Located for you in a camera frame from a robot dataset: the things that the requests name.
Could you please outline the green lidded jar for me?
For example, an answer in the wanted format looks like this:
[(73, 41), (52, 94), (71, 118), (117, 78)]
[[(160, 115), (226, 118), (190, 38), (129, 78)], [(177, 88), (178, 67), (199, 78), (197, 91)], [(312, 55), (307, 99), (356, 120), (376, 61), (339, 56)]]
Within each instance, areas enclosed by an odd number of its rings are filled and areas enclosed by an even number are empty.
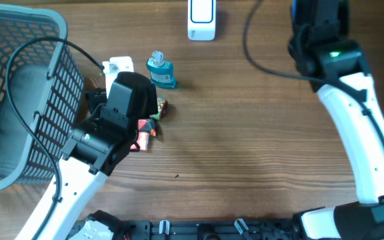
[(168, 106), (168, 100), (166, 100), (162, 97), (158, 97), (157, 98), (157, 110), (158, 110), (158, 112), (156, 114), (151, 115), (150, 118), (152, 118), (156, 121), (161, 120), (165, 115), (165, 112), (167, 110), (167, 106)]

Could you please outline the red black snack packet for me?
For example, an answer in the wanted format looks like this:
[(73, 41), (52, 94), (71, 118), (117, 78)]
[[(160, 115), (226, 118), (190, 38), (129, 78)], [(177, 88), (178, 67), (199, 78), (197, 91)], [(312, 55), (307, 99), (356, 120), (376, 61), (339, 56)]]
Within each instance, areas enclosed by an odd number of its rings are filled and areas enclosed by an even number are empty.
[(147, 151), (149, 149), (150, 138), (158, 138), (158, 126), (154, 119), (140, 119), (138, 120), (137, 137), (130, 147), (130, 151), (139, 152)]

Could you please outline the blue mouthwash bottle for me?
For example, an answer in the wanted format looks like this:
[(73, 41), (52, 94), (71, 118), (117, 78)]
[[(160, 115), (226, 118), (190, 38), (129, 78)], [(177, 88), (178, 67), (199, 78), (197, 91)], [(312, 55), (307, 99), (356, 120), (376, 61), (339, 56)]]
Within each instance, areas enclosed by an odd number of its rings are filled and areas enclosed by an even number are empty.
[(147, 60), (146, 67), (151, 74), (151, 81), (157, 87), (173, 89), (176, 86), (172, 62), (165, 60), (161, 51), (154, 51)]

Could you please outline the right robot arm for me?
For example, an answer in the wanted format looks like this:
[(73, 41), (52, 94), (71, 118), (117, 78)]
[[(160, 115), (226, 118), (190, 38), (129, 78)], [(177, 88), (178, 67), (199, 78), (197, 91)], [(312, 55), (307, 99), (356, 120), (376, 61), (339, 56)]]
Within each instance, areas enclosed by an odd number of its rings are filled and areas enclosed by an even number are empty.
[(289, 53), (330, 114), (347, 153), (357, 201), (302, 214), (310, 239), (384, 239), (384, 117), (346, 1), (294, 1)]

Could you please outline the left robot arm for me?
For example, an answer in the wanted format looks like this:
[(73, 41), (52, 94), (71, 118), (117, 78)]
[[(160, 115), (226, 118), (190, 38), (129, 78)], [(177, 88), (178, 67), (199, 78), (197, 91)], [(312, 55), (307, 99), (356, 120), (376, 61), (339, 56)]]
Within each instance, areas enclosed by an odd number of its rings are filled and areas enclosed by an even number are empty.
[(157, 112), (157, 93), (142, 74), (120, 72), (96, 117), (73, 128), (40, 202), (18, 239), (65, 239), (78, 216), (131, 151), (138, 122)]

